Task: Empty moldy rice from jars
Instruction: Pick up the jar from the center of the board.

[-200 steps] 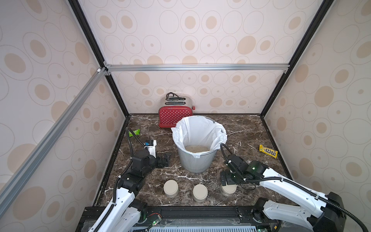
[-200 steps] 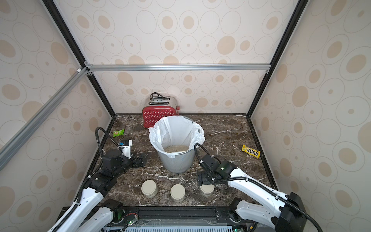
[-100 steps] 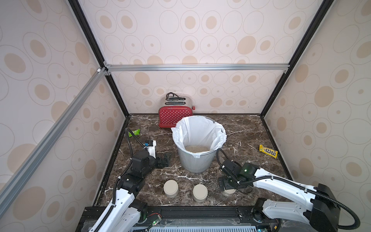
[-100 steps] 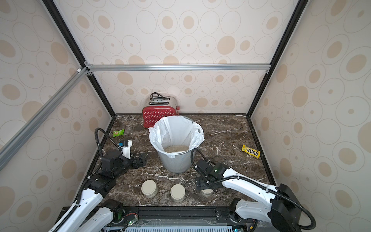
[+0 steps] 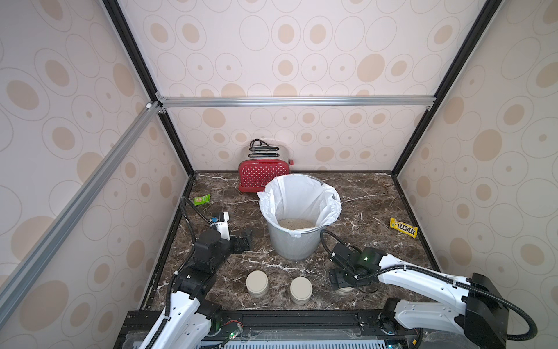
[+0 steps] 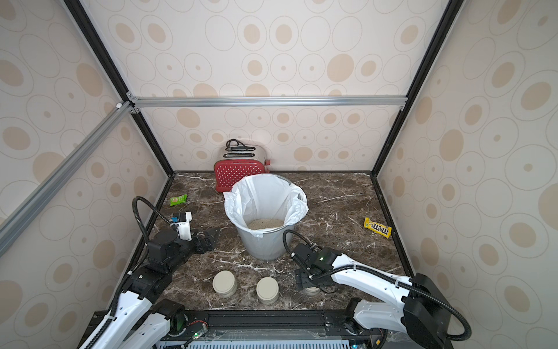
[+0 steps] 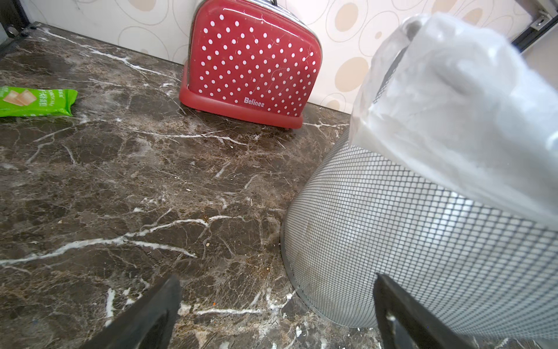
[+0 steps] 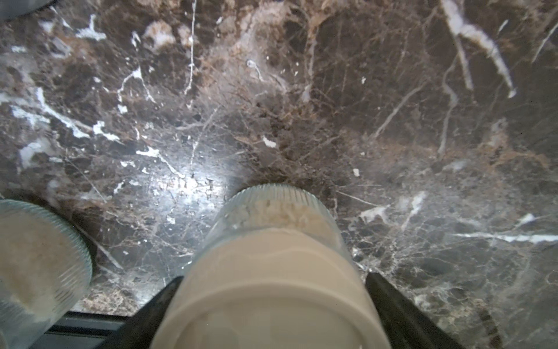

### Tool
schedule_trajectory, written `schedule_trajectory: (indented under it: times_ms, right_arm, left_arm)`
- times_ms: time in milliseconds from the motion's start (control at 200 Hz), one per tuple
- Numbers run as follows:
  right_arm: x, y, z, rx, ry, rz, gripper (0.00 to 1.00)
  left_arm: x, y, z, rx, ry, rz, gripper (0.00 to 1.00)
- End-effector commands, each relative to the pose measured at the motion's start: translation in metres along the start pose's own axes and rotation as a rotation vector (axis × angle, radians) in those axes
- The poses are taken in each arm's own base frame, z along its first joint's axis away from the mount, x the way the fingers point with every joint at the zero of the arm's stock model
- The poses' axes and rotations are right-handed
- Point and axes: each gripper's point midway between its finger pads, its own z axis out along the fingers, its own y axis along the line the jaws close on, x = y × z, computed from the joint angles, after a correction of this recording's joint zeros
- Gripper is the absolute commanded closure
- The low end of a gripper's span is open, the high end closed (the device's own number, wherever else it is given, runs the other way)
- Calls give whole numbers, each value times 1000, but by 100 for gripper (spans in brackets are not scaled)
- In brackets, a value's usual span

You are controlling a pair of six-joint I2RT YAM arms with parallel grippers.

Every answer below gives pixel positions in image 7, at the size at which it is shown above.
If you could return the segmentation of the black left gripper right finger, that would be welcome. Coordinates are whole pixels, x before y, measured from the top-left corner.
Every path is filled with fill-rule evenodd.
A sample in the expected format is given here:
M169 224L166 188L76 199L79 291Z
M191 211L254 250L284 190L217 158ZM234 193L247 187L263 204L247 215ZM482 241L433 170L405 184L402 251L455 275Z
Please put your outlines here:
M383 348L471 348L388 275L373 285Z

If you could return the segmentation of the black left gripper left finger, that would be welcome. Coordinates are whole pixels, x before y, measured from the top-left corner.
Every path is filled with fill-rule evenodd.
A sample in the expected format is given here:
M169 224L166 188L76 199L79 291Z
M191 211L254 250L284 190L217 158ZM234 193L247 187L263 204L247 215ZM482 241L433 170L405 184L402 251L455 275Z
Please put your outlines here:
M181 300L180 281L176 275L169 274L81 347L167 348Z

